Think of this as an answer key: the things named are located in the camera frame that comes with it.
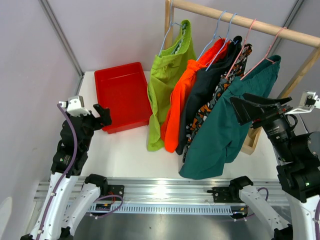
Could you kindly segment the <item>teal green shorts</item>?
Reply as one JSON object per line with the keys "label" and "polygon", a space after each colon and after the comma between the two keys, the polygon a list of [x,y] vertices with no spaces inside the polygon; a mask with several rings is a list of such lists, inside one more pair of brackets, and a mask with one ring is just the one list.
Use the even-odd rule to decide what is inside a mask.
{"label": "teal green shorts", "polygon": [[181,177],[193,180],[218,177],[223,174],[224,165],[235,160],[250,123],[238,123],[230,98],[241,99],[245,93],[268,97],[278,78],[281,60],[280,55],[272,55],[246,77],[235,77],[192,140],[179,171]]}

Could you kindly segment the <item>pink hanger of camouflage shorts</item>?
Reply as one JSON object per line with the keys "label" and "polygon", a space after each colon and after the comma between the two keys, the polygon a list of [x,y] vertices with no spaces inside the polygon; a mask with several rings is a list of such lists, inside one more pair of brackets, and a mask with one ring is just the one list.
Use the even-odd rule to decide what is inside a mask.
{"label": "pink hanger of camouflage shorts", "polygon": [[251,25],[250,25],[250,27],[249,27],[249,29],[248,29],[248,32],[247,32],[247,34],[246,34],[246,37],[245,37],[245,39],[244,39],[243,46],[242,46],[240,52],[238,53],[237,57],[235,58],[234,62],[232,63],[232,65],[231,65],[231,67],[230,67],[227,75],[225,76],[225,79],[226,79],[226,80],[228,80],[229,75],[230,75],[231,71],[233,70],[234,65],[236,64],[236,62],[237,62],[237,60],[239,59],[239,57],[240,57],[243,49],[245,48],[245,45],[246,45],[246,42],[247,42],[247,38],[248,38],[248,36],[249,36],[249,34],[250,34],[250,31],[251,31],[254,23],[256,22],[256,20],[257,20],[257,19],[254,19],[254,20],[252,21],[252,23],[251,23]]}

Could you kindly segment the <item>pink hanger of teal shorts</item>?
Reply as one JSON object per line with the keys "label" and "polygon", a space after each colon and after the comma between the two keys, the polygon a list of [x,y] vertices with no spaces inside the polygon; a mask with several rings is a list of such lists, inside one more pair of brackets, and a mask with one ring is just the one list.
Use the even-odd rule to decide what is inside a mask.
{"label": "pink hanger of teal shorts", "polygon": [[268,49],[267,49],[264,57],[263,57],[256,65],[254,65],[246,74],[243,75],[243,77],[240,79],[241,81],[244,80],[244,78],[245,78],[247,75],[249,75],[256,67],[258,67],[264,60],[267,60],[267,61],[271,62],[272,64],[275,63],[273,60],[270,60],[270,59],[268,58],[268,55],[269,55],[272,47],[274,46],[277,38],[279,37],[280,33],[281,33],[283,30],[285,30],[285,29],[287,29],[287,27],[282,27],[282,28],[277,32],[277,34],[275,35],[275,37],[274,37],[271,45],[268,47]]}

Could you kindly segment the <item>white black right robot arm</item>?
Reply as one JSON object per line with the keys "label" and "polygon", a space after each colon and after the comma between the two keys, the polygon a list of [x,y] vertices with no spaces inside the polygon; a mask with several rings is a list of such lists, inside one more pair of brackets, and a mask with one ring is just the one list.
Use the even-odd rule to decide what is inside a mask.
{"label": "white black right robot arm", "polygon": [[240,125],[263,128],[276,150],[276,167],[281,189],[291,214],[286,221],[260,196],[246,176],[231,180],[228,196],[244,202],[268,229],[273,240],[317,240],[320,237],[320,134],[317,131],[296,135],[289,117],[319,108],[315,92],[305,91],[298,107],[289,106],[290,97],[263,98],[245,93],[230,102]]}

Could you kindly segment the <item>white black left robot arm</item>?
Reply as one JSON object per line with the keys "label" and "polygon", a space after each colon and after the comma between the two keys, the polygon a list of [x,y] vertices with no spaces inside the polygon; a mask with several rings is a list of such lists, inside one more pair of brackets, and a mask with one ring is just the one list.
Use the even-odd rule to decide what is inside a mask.
{"label": "white black left robot arm", "polygon": [[99,114],[95,117],[82,106],[71,109],[71,102],[60,102],[58,109],[65,117],[60,131],[60,140],[52,159],[49,189],[38,220],[23,240],[72,240],[75,231],[97,199],[108,196],[107,178],[91,174],[84,183],[84,193],[77,196],[73,206],[67,208],[72,190],[88,159],[88,151],[95,131],[111,125],[109,108],[94,104]]}

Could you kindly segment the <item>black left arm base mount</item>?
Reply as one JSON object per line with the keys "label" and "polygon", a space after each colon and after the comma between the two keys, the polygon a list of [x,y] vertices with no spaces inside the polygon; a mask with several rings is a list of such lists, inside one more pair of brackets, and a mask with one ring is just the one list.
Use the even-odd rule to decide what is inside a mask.
{"label": "black left arm base mount", "polygon": [[102,197],[106,197],[109,195],[117,195],[124,197],[125,193],[125,186],[124,185],[118,185],[118,184],[103,184],[100,187],[100,196],[99,198],[101,199]]}

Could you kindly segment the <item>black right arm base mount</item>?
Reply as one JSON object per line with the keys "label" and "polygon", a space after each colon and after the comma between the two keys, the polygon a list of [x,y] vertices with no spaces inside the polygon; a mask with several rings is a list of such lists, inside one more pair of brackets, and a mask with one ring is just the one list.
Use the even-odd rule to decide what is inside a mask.
{"label": "black right arm base mount", "polygon": [[206,191],[215,203],[242,203],[239,194],[230,187],[216,186]]}

